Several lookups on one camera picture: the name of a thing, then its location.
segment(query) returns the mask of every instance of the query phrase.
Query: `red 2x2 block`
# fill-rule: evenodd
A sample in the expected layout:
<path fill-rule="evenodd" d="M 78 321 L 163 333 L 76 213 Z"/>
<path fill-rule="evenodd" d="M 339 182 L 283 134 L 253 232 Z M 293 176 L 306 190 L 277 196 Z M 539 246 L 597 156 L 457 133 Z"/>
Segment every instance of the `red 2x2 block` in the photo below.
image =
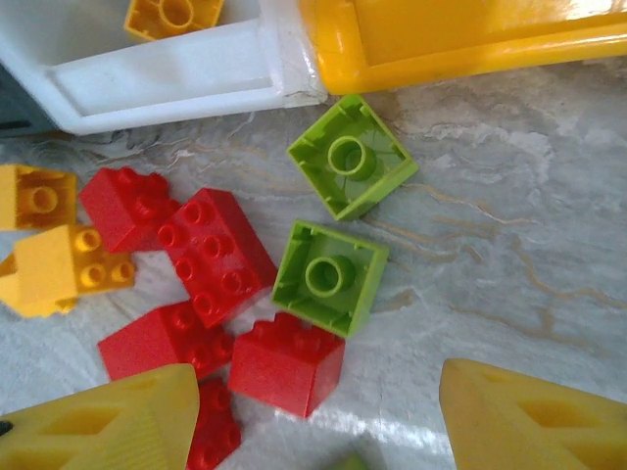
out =
<path fill-rule="evenodd" d="M 112 380 L 162 365 L 189 362 L 203 379 L 231 359 L 233 338 L 205 328 L 191 302 L 156 308 L 98 343 Z"/>
<path fill-rule="evenodd" d="M 340 380 L 345 342 L 279 312 L 235 340 L 228 388 L 308 417 Z"/>
<path fill-rule="evenodd" d="M 212 470 L 242 443 L 231 413 L 231 394 L 219 379 L 199 385 L 200 410 L 189 449 L 187 470 Z"/>
<path fill-rule="evenodd" d="M 158 173 L 102 168 L 78 197 L 109 252 L 148 252 L 162 249 L 157 231 L 180 207 L 168 190 Z"/>

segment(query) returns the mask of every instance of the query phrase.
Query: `toy building block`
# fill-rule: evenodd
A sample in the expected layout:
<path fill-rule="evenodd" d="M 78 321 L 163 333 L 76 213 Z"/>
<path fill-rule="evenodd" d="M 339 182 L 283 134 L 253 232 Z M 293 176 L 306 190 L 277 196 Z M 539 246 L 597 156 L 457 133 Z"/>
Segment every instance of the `toy building block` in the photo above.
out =
<path fill-rule="evenodd" d="M 217 24 L 224 0 L 131 0 L 124 29 L 139 41 L 200 31 Z"/>
<path fill-rule="evenodd" d="M 201 189 L 159 230 L 159 241 L 208 328 L 269 288 L 276 266 L 233 195 Z"/>
<path fill-rule="evenodd" d="M 350 338 L 367 322 L 388 253 L 383 245 L 296 220 L 272 301 Z"/>
<path fill-rule="evenodd" d="M 107 252 L 93 227 L 52 228 L 16 242 L 14 254 L 20 299 L 29 303 L 58 302 L 134 284 L 130 255 Z"/>
<path fill-rule="evenodd" d="M 158 173 L 146 176 L 129 167 L 102 168 L 78 197 L 107 250 L 148 252 L 162 249 L 157 231 L 180 207 L 168 190 L 168 182 Z"/>
<path fill-rule="evenodd" d="M 336 220 L 355 220 L 418 171 L 359 95 L 337 102 L 287 153 Z"/>
<path fill-rule="evenodd" d="M 231 394 L 220 379 L 199 385 L 200 411 L 189 450 L 187 470 L 213 470 L 242 444 L 231 413 Z"/>
<path fill-rule="evenodd" d="M 335 390 L 345 342 L 289 313 L 235 340 L 228 388 L 303 418 Z"/>
<path fill-rule="evenodd" d="M 24 318 L 46 317 L 55 312 L 68 313 L 76 305 L 76 299 L 34 304 L 23 302 L 20 298 L 20 278 L 13 254 L 0 263 L 0 301 Z"/>
<path fill-rule="evenodd" d="M 98 343 L 109 377 L 117 380 L 166 364 L 189 362 L 198 379 L 224 366 L 233 338 L 205 328 L 191 302 L 156 308 Z"/>
<path fill-rule="evenodd" d="M 74 223 L 76 176 L 24 164 L 0 165 L 0 230 Z"/>
<path fill-rule="evenodd" d="M 368 470 L 368 467 L 365 466 L 362 458 L 354 453 L 350 457 L 327 468 L 327 470 Z"/>

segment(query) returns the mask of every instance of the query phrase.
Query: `yellow plastic part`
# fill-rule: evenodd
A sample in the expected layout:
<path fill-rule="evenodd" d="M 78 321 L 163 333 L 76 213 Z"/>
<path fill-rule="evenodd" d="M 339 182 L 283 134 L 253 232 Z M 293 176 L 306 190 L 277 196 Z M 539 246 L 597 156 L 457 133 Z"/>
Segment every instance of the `yellow plastic part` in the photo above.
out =
<path fill-rule="evenodd" d="M 134 39 L 154 41 L 217 24 L 224 0 L 131 0 L 124 29 Z"/>
<path fill-rule="evenodd" d="M 8 414 L 3 470 L 182 470 L 199 398 L 190 364 L 167 365 Z"/>
<path fill-rule="evenodd" d="M 10 254 L 0 263 L 0 301 L 24 318 L 32 318 L 34 316 L 46 317 L 55 312 L 69 313 L 76 305 L 76 299 L 34 304 L 21 302 L 19 282 L 15 255 Z"/>
<path fill-rule="evenodd" d="M 0 230 L 74 223 L 76 176 L 24 164 L 0 165 Z"/>
<path fill-rule="evenodd" d="M 62 225 L 15 243 L 20 300 L 50 303 L 132 287 L 128 253 L 109 253 L 98 231 Z"/>
<path fill-rule="evenodd" d="M 627 404 L 449 359 L 440 405 L 458 470 L 627 468 Z"/>
<path fill-rule="evenodd" d="M 300 0 L 322 80 L 363 93 L 627 54 L 624 0 Z"/>

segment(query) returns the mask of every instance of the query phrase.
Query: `yellow toy block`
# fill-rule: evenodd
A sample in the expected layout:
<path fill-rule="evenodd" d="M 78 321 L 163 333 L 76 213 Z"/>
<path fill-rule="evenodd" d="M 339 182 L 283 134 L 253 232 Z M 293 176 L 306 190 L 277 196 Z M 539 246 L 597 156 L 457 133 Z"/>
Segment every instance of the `yellow toy block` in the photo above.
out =
<path fill-rule="evenodd" d="M 24 164 L 0 165 L 0 230 L 51 228 L 76 219 L 76 176 Z"/>
<path fill-rule="evenodd" d="M 132 287 L 128 253 L 109 253 L 89 226 L 62 225 L 14 246 L 23 303 L 57 302 Z"/>
<path fill-rule="evenodd" d="M 10 254 L 0 263 L 0 301 L 24 318 L 32 318 L 34 316 L 46 317 L 55 312 L 69 313 L 76 305 L 76 299 L 25 304 L 20 301 L 19 282 L 15 255 Z"/>
<path fill-rule="evenodd" d="M 224 0 L 131 0 L 124 29 L 154 41 L 215 26 Z"/>

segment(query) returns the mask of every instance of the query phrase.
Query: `red toy block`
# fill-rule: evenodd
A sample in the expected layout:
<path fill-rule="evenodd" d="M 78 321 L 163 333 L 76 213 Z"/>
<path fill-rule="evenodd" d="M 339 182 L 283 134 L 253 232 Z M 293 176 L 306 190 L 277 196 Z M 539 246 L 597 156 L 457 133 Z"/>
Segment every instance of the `red toy block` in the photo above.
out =
<path fill-rule="evenodd" d="M 238 337 L 228 388 L 301 417 L 308 417 L 340 380 L 345 342 L 279 312 Z"/>
<path fill-rule="evenodd" d="M 212 470 L 242 444 L 231 413 L 231 394 L 220 379 L 199 385 L 200 410 L 189 449 L 187 470 Z"/>
<path fill-rule="evenodd" d="M 180 207 L 168 190 L 160 174 L 126 166 L 100 169 L 78 197 L 109 252 L 149 252 L 162 250 L 157 231 Z"/>
<path fill-rule="evenodd" d="M 146 313 L 98 349 L 112 380 L 179 362 L 191 363 L 200 380 L 228 363 L 233 338 L 221 326 L 205 328 L 187 301 Z"/>
<path fill-rule="evenodd" d="M 159 241 L 207 327 L 237 316 L 276 278 L 276 266 L 228 191 L 201 189 Z"/>

